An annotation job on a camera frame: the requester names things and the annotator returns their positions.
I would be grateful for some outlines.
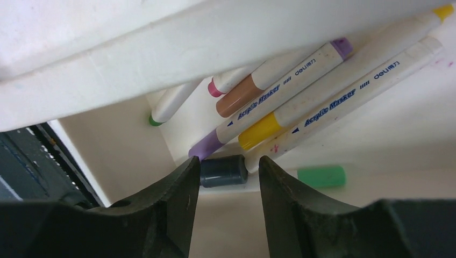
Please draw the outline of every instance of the pink marker cap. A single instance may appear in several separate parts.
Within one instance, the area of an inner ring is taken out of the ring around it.
[[[206,137],[204,137],[201,141],[193,145],[193,147],[188,151],[188,156],[198,156],[199,160],[204,160],[224,145],[225,144],[221,143],[218,140],[217,132],[214,129],[212,132],[206,135]]]
[[[213,97],[216,97],[216,98],[218,98],[224,94],[223,92],[220,92],[217,90],[217,88],[215,88],[213,78],[212,78],[211,82],[208,84],[208,90],[209,90],[209,94],[211,94]]]
[[[346,38],[336,39],[332,41],[331,44],[337,50],[337,53],[339,53],[339,55],[344,60],[353,51],[352,44]]]

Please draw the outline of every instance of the brown marker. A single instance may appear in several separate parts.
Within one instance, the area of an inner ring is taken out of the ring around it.
[[[314,51],[314,48],[305,48],[267,60],[217,102],[217,112],[222,117],[231,116]]]

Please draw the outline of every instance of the purple marker cap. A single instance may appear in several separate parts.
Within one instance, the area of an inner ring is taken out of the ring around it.
[[[342,59],[346,59],[349,53],[353,51],[353,46],[346,38],[336,39],[331,42],[331,45],[337,50]]]
[[[201,141],[193,145],[193,147],[188,151],[188,156],[198,156],[199,160],[204,160],[224,145],[225,144],[221,143],[218,140],[217,132],[214,129],[212,132],[206,135],[206,137],[204,137]]]

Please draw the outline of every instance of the acrylic marker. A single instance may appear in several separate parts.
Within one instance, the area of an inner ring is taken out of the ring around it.
[[[250,149],[292,125],[322,101],[421,40],[452,12],[453,6],[446,5],[385,28],[351,58],[240,134],[239,144]]]
[[[189,156],[198,156],[200,160],[206,158],[263,116],[342,63],[351,50],[352,46],[345,38],[323,45],[269,87],[263,95],[248,103],[193,146],[189,151]]]
[[[253,173],[262,156],[271,159],[295,148],[304,139],[331,125],[369,100],[428,64],[442,50],[441,43],[426,37],[335,94],[304,116],[285,133],[254,148],[245,155],[245,168]]]
[[[247,75],[255,71],[255,69],[257,69],[262,63],[264,63],[264,61],[213,76],[212,81],[208,84],[208,91],[210,95],[218,98],[223,94],[227,94],[245,77],[247,77]]]
[[[217,112],[222,117],[230,117],[306,59],[315,49],[317,48],[303,48],[267,60],[236,85],[228,94],[218,100],[216,104]]]
[[[149,116],[149,123],[152,126],[160,126],[176,113],[181,105],[187,100],[190,94],[201,83],[201,79],[184,83],[165,91],[158,100],[157,105],[152,109]]]

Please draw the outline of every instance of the purple marker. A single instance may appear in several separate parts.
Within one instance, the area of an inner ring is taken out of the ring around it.
[[[188,152],[188,155],[198,156],[200,160],[205,159],[258,120],[341,64],[352,50],[353,47],[346,38],[323,45],[271,85],[261,96],[245,105],[195,144]]]

